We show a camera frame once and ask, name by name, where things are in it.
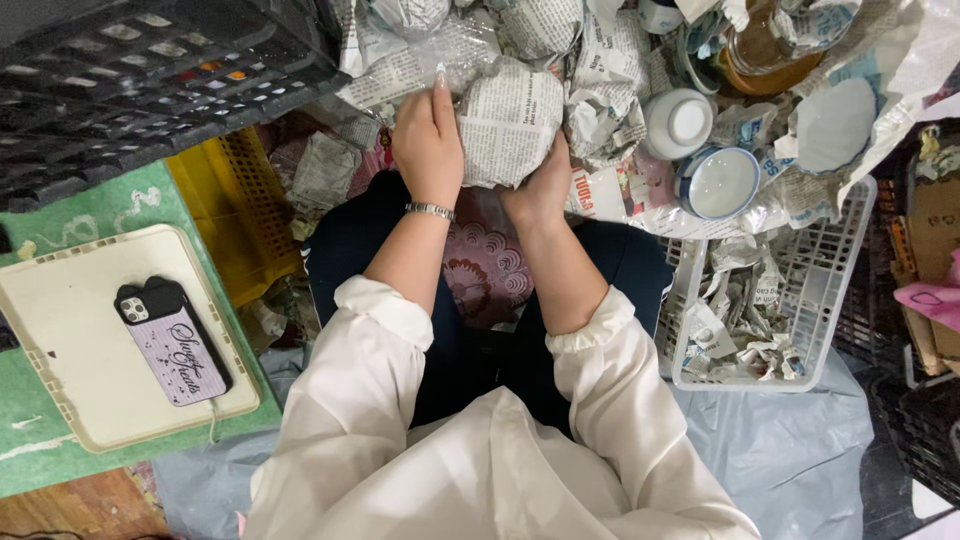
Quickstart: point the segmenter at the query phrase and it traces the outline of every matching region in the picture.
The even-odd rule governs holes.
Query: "white plastic tray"
[[[183,230],[155,225],[0,268],[0,309],[80,444],[99,453],[208,424],[209,402],[173,406],[113,308],[120,285],[179,282],[233,379],[217,418],[256,409],[258,389]]]
[[[805,375],[793,380],[755,380],[743,369],[722,378],[702,379],[683,370],[690,326],[684,313],[696,301],[707,242],[664,238],[667,261],[677,267],[677,274],[660,308],[654,339],[660,371],[669,365],[674,384],[684,390],[805,392],[813,388],[823,375],[824,359],[875,198],[876,181],[867,176],[853,186],[844,201],[840,223],[822,220],[798,231],[785,227],[771,241],[771,253],[786,281],[780,284],[779,312],[789,319],[790,337],[805,369]]]

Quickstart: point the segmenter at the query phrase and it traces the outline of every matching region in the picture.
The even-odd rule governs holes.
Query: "white plastic basket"
[[[805,392],[813,388],[823,375],[824,358],[875,198],[876,181],[867,176],[847,195],[840,223],[821,220],[797,231],[785,227],[770,243],[785,280],[780,284],[778,310],[789,319],[790,337],[805,369],[803,376],[793,380],[755,380],[742,367],[721,378],[703,379],[683,371],[690,330],[684,313],[697,298],[707,242],[664,238],[661,242],[667,246],[667,262],[677,271],[673,288],[660,308],[654,338],[660,372],[669,366],[673,382],[684,390]]]

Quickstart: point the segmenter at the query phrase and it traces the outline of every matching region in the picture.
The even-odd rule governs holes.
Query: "long acrylic nail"
[[[442,63],[437,64],[437,76],[434,80],[434,85],[439,86],[440,89],[446,90],[446,67]]]

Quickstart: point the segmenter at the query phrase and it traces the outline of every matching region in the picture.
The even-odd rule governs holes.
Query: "metal watch band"
[[[457,218],[457,214],[453,213],[451,209],[445,209],[444,207],[438,207],[437,205],[431,203],[407,203],[407,212],[419,212],[419,213],[429,213],[433,215],[439,215],[443,219],[453,221]]]

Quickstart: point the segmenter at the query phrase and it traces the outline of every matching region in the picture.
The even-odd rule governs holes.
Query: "yellow plastic crate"
[[[166,161],[235,307],[302,268],[293,211],[253,128]]]

